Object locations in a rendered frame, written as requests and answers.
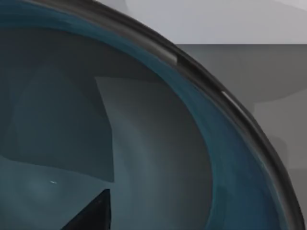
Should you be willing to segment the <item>blue bowl with dark rim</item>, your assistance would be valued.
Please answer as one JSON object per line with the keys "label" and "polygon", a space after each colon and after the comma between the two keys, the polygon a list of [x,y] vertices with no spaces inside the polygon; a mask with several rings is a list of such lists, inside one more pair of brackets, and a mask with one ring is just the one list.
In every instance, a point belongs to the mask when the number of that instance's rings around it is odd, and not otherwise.
{"label": "blue bowl with dark rim", "polygon": [[251,113],[198,61],[95,0],[0,0],[0,230],[307,230]]}

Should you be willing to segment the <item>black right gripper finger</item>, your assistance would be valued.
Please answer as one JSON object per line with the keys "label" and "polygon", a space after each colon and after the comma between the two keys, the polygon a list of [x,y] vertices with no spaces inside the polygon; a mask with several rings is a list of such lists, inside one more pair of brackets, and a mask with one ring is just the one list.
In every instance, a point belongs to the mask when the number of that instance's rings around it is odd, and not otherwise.
{"label": "black right gripper finger", "polygon": [[110,230],[111,192],[104,189],[61,230]]}

